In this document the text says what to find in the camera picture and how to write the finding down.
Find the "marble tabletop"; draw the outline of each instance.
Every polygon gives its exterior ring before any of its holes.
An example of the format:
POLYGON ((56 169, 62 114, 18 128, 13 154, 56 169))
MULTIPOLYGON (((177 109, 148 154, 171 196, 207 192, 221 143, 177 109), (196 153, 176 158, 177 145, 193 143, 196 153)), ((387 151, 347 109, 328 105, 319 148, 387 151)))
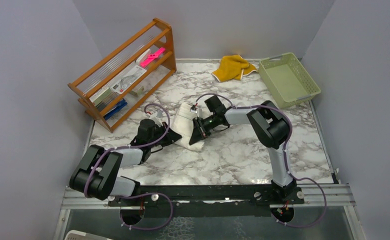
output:
MULTIPOLYGON (((218 62, 178 63, 177 72, 145 102, 161 104, 173 119, 181 103, 192 104, 205 93, 221 94, 237 106, 274 101, 258 73, 245 76, 240 81, 218 82, 211 75, 218 66, 218 62)), ((200 100, 199 104, 204 104, 207 98, 200 100)), ((143 112, 145 105, 132 113, 114 133, 95 123, 90 144, 105 148, 129 144, 137 133, 140 120, 146 118, 143 112)), ((319 183, 332 183, 309 104, 293 106, 284 112, 293 125, 289 141, 293 174, 299 178, 313 178, 319 183)), ((226 131, 213 132, 200 152, 172 144, 153 153, 142 165, 121 168, 118 175, 139 181, 142 185, 267 184, 272 180, 272 166, 267 149, 259 142, 252 127, 233 125, 226 131)))

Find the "gray wall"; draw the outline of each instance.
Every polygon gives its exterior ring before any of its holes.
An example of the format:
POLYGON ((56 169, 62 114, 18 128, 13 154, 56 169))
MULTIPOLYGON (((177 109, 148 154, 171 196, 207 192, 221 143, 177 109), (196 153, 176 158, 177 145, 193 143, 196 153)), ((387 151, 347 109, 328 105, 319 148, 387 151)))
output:
POLYGON ((51 239, 89 129, 67 83, 101 58, 69 0, 0 0, 0 240, 51 239))
POLYGON ((73 0, 106 56, 152 18, 173 27, 177 58, 302 57, 334 0, 73 0))
POLYGON ((336 0, 302 63, 334 167, 369 240, 390 239, 390 1, 336 0))

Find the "yellow towel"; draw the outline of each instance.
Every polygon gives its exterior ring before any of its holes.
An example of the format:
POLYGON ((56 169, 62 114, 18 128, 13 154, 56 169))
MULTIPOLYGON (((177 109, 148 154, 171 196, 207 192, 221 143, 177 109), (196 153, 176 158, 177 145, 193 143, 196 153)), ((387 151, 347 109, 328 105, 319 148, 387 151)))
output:
POLYGON ((220 66, 212 72, 212 75, 219 81, 224 82, 231 79, 241 80, 243 76, 257 72, 254 65, 239 55, 224 56, 220 66))

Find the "white towel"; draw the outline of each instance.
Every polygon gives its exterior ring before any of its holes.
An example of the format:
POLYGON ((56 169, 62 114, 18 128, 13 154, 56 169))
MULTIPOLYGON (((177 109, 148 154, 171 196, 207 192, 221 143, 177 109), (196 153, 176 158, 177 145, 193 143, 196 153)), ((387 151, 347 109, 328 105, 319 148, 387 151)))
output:
MULTIPOLYGON (((203 118, 201 108, 198 108, 198 114, 201 118, 203 118)), ((182 138, 176 141, 175 144, 191 151, 200 152, 204 147, 204 141, 199 141, 189 145, 189 140, 191 139, 192 131, 194 130, 194 123, 192 122, 192 119, 196 117, 197 114, 195 112, 191 112, 191 105, 184 102, 177 110, 176 116, 174 117, 170 127, 173 131, 182 136, 182 138)))

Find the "pink object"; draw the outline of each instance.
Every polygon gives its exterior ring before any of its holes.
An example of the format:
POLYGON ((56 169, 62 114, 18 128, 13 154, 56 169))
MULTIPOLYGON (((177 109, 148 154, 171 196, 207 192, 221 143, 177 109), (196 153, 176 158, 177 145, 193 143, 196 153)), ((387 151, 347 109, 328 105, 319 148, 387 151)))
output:
POLYGON ((155 59, 159 58, 161 54, 163 54, 166 51, 164 47, 160 47, 158 51, 154 52, 153 54, 150 54, 145 61, 140 63, 140 66, 142 68, 145 68, 148 66, 150 63, 152 63, 155 59))

